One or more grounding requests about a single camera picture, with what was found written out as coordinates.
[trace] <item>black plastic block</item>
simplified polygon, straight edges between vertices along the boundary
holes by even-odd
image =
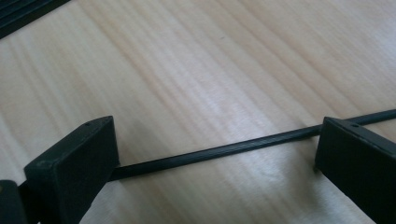
[[[41,223],[79,223],[119,164],[112,117],[79,126],[30,162],[26,183],[50,212]]]
[[[27,224],[17,184],[0,180],[0,223]]]
[[[376,223],[396,223],[396,144],[340,119],[325,118],[316,166]]]

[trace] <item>black metal bar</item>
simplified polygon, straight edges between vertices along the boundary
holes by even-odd
[[[366,125],[389,119],[396,119],[396,109],[365,116],[359,116],[356,118],[348,119],[348,121],[358,123],[359,125]],[[216,158],[247,152],[258,148],[271,147],[283,143],[302,140],[305,138],[319,135],[320,129],[321,125],[316,125],[290,132],[278,133],[244,142],[234,143],[227,146],[213,147],[210,149],[191,152],[174,157],[123,166],[116,168],[108,181],[120,180],[123,178],[133,177],[137,175],[145,175],[161,170],[196,163],[199,161],[213,160]]]

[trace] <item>light wooden surface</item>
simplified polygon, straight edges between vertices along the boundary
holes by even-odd
[[[113,115],[131,164],[396,107],[396,2],[74,0],[0,40],[0,179]],[[370,128],[396,140],[396,122]],[[317,138],[107,184],[81,223],[372,223]]]

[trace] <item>wood grain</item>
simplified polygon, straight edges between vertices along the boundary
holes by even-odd
[[[75,0],[0,40],[0,178],[113,115],[121,164],[396,107],[394,1]],[[395,141],[396,122],[370,126]],[[318,139],[107,184],[81,223],[372,223]]]

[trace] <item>black clamp jaw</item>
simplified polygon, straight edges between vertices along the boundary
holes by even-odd
[[[383,113],[373,122],[390,119],[396,111]],[[135,176],[136,169],[143,175],[257,149],[255,143],[269,147],[310,137],[316,130],[316,167],[373,221],[396,223],[396,144],[357,123],[325,118],[322,126],[301,129],[301,138],[292,131],[116,168],[120,163],[112,117],[79,126],[30,162],[19,187],[0,181],[0,223],[76,224],[106,182]]]
[[[119,164],[113,118],[87,122],[26,165],[18,188],[0,181],[0,223],[79,223]]]
[[[360,125],[326,118],[317,168],[376,223],[396,223],[396,144]]]

